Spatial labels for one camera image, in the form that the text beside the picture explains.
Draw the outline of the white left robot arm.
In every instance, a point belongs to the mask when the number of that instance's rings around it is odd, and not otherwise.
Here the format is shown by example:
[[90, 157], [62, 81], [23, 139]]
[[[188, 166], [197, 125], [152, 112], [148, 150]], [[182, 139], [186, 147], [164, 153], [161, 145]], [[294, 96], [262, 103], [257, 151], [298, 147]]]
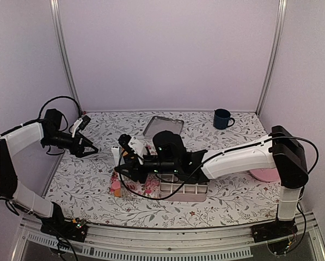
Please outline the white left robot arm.
[[70, 132], [61, 129], [63, 114], [57, 109], [47, 110], [38, 117], [0, 134], [0, 201], [15, 215], [32, 214], [48, 225], [57, 236], [69, 231], [61, 207], [33, 191], [24, 182], [35, 174], [34, 160], [23, 157], [34, 145], [42, 148], [55, 147], [68, 151], [77, 158], [96, 154], [99, 150], [82, 134], [90, 122], [87, 115], [80, 116]]

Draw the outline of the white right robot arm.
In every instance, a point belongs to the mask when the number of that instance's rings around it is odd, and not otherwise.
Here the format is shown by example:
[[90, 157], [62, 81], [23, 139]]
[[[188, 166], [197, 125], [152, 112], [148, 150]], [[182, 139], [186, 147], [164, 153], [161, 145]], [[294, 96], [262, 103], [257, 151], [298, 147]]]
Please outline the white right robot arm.
[[282, 126], [272, 127], [270, 134], [258, 140], [220, 150], [188, 152], [181, 136], [168, 130], [152, 138], [155, 155], [128, 134], [121, 135], [118, 142], [118, 147], [112, 147], [112, 154], [114, 170], [120, 177], [141, 184], [153, 173], [177, 178], [177, 187], [172, 188], [164, 200], [188, 185], [242, 171], [276, 169], [281, 189], [276, 220], [269, 226], [274, 237], [281, 237], [290, 229], [301, 191], [309, 179], [301, 139]]

